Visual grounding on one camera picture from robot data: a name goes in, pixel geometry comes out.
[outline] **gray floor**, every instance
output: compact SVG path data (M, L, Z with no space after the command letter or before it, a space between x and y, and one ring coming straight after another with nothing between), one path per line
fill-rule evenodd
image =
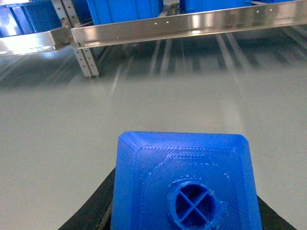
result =
M118 136L148 130L245 135L258 195L305 230L306 47L281 29L114 46L94 80L71 48L0 58L0 229L59 228Z

